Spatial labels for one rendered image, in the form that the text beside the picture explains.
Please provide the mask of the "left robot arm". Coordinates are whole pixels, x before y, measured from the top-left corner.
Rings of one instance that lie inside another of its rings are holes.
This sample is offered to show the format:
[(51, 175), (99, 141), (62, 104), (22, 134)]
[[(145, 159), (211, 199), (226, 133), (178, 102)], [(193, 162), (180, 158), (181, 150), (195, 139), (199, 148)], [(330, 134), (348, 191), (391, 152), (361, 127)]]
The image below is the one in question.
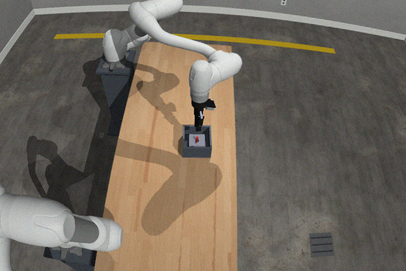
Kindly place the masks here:
[[(234, 76), (241, 68), (242, 59), (236, 53), (227, 53), (184, 37), (162, 30), (159, 21), (177, 14), (183, 7), (182, 0), (148, 0), (134, 2), (129, 8), (129, 17), (134, 24), (127, 29), (110, 29), (103, 37), (105, 62), (103, 69), (125, 69), (129, 49), (145, 43), (152, 37), (156, 41), (194, 51), (204, 55), (208, 61), (197, 60), (189, 73), (190, 96), (195, 103), (207, 101), (206, 110), (216, 108), (209, 99), (209, 90), (217, 83)], [(126, 53), (127, 52), (127, 53)]]

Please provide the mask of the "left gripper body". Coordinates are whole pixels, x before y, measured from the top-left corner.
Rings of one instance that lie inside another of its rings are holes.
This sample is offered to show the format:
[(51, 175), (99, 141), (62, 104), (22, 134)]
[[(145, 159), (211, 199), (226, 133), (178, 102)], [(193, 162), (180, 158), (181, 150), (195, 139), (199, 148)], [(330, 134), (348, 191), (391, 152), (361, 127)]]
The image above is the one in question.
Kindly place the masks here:
[(200, 111), (202, 111), (203, 113), (203, 109), (206, 107), (207, 105), (207, 101), (204, 103), (195, 103), (194, 101), (192, 101), (192, 107), (197, 109), (197, 113), (200, 114)]

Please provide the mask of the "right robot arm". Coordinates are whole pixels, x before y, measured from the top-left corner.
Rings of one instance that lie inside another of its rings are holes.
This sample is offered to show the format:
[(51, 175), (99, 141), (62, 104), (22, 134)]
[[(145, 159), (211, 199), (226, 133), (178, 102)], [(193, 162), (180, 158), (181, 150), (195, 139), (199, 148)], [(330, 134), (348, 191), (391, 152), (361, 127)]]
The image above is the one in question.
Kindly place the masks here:
[(73, 214), (51, 199), (11, 194), (0, 183), (0, 271), (13, 271), (11, 239), (59, 250), (66, 260), (69, 253), (82, 256), (82, 248), (114, 251), (122, 238), (123, 230), (113, 220)]

